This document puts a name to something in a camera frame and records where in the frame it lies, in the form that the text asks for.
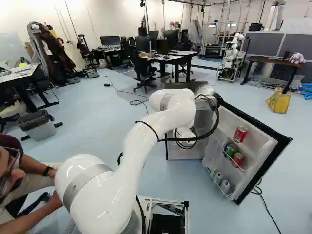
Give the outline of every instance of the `man's hand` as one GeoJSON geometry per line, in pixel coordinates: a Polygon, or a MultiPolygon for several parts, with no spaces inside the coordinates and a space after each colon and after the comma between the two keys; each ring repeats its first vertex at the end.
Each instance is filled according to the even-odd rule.
{"type": "Polygon", "coordinates": [[[56,169],[50,169],[49,172],[48,172],[48,176],[51,178],[51,179],[54,179],[55,177],[55,173],[56,173],[56,169]]]}
{"type": "Polygon", "coordinates": [[[56,191],[53,192],[52,197],[48,201],[48,205],[51,205],[55,210],[63,206],[63,203],[56,191]]]}

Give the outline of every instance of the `desk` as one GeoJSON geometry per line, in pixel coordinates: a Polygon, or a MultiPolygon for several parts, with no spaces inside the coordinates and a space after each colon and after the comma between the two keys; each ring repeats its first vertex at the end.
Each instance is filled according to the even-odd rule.
{"type": "Polygon", "coordinates": [[[247,83],[249,81],[248,80],[248,75],[249,75],[249,72],[250,72],[250,70],[252,68],[253,63],[255,63],[255,62],[268,62],[268,63],[280,64],[280,65],[293,67],[293,73],[292,73],[290,79],[288,80],[286,87],[283,90],[283,94],[287,93],[287,91],[289,90],[289,86],[292,83],[293,78],[294,78],[294,76],[296,75],[296,73],[298,71],[298,68],[304,67],[303,63],[294,64],[294,63],[290,63],[289,61],[269,59],[268,57],[265,57],[265,56],[250,56],[250,57],[246,58],[246,60],[249,61],[249,65],[248,65],[248,68],[247,68],[247,72],[246,72],[244,81],[241,82],[241,85],[243,85],[243,84],[245,84],[245,83],[247,83]]]}
{"type": "Polygon", "coordinates": [[[179,64],[184,63],[185,58],[183,56],[177,55],[168,55],[169,58],[161,58],[161,57],[154,57],[151,58],[149,56],[142,56],[141,58],[150,59],[153,62],[158,62],[160,64],[160,75],[164,77],[166,75],[166,64],[171,64],[175,66],[175,83],[179,82],[179,64]]]}
{"type": "Polygon", "coordinates": [[[198,55],[199,52],[198,51],[172,50],[172,51],[169,51],[168,54],[183,56],[185,58],[184,63],[186,63],[186,82],[190,82],[192,57],[198,55]]]}
{"type": "MultiPolygon", "coordinates": [[[[26,89],[23,87],[23,82],[24,82],[23,79],[31,77],[37,67],[38,67],[38,64],[34,64],[34,65],[31,65],[31,69],[29,69],[29,70],[21,71],[18,73],[11,73],[11,74],[0,77],[0,85],[13,86],[14,89],[16,90],[17,94],[24,101],[25,105],[27,106],[27,108],[30,112],[36,112],[36,111],[44,109],[46,107],[59,104],[58,101],[53,102],[53,103],[49,103],[47,98],[44,96],[42,90],[36,90],[36,91],[40,95],[40,97],[43,100],[45,105],[37,108],[34,105],[33,101],[30,99],[26,89]]],[[[59,127],[62,125],[63,125],[62,122],[54,124],[55,127],[59,127]]],[[[30,138],[30,136],[24,136],[24,137],[22,137],[21,140],[23,141],[23,140],[27,140],[29,138],[30,138]]]]}
{"type": "Polygon", "coordinates": [[[114,54],[120,54],[121,49],[110,49],[110,50],[93,49],[92,52],[93,52],[94,58],[97,61],[98,66],[99,66],[99,60],[105,59],[107,63],[107,68],[112,70],[112,64],[109,62],[108,57],[114,54]]]}

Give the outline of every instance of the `stuffed animal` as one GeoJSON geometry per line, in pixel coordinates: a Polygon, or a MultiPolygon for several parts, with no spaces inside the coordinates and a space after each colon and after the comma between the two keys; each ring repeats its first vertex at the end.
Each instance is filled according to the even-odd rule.
{"type": "Polygon", "coordinates": [[[300,54],[300,53],[293,54],[291,56],[291,58],[289,59],[289,61],[291,63],[294,63],[294,64],[300,64],[300,63],[305,63],[306,62],[306,60],[304,59],[303,55],[300,54]]]}

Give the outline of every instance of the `man's arm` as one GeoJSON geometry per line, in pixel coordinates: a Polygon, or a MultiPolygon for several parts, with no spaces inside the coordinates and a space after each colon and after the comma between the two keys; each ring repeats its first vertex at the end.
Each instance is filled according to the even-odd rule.
{"type": "MultiPolygon", "coordinates": [[[[42,175],[44,170],[47,168],[47,165],[38,162],[37,160],[33,159],[32,157],[24,154],[20,161],[20,168],[25,171],[26,173],[33,173],[42,175]]],[[[48,175],[51,178],[54,178],[55,170],[50,170],[48,175]]]]}
{"type": "Polygon", "coordinates": [[[52,198],[45,206],[30,214],[0,225],[0,234],[24,234],[36,226],[50,213],[62,206],[62,202],[60,201],[56,192],[54,192],[52,198]]]}

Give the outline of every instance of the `coca-cola can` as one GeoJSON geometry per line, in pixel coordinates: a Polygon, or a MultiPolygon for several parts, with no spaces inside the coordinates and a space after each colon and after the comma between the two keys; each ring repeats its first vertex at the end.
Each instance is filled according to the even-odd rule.
{"type": "Polygon", "coordinates": [[[232,159],[233,159],[232,166],[238,167],[243,163],[244,155],[242,153],[237,152],[234,154],[232,159]]]}
{"type": "Polygon", "coordinates": [[[245,127],[238,127],[236,129],[236,132],[234,134],[233,140],[235,140],[238,143],[243,143],[246,135],[247,135],[248,129],[245,127]]]}

